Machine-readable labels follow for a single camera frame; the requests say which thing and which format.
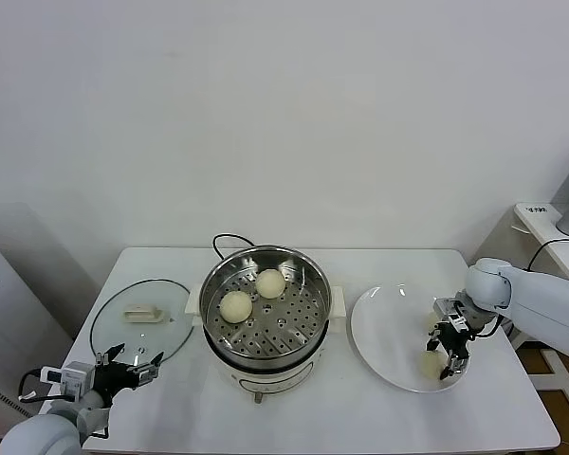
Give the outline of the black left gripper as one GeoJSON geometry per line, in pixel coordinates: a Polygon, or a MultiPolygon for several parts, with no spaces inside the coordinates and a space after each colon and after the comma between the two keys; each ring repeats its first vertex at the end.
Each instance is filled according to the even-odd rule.
{"type": "Polygon", "coordinates": [[[148,384],[158,377],[164,353],[161,352],[152,360],[131,368],[119,363],[116,357],[121,354],[123,344],[112,346],[104,353],[95,356],[95,374],[92,390],[101,398],[106,407],[113,405],[114,397],[123,389],[134,390],[138,384],[148,384]]]}

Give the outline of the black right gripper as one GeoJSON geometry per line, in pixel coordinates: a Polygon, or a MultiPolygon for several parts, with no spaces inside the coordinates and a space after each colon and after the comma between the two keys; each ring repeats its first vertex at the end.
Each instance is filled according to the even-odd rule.
{"type": "Polygon", "coordinates": [[[449,322],[439,322],[427,342],[426,350],[434,352],[441,345],[449,355],[447,363],[439,375],[445,380],[465,371],[468,365],[469,352],[467,344],[472,340],[472,333],[468,329],[458,331],[449,322]]]}

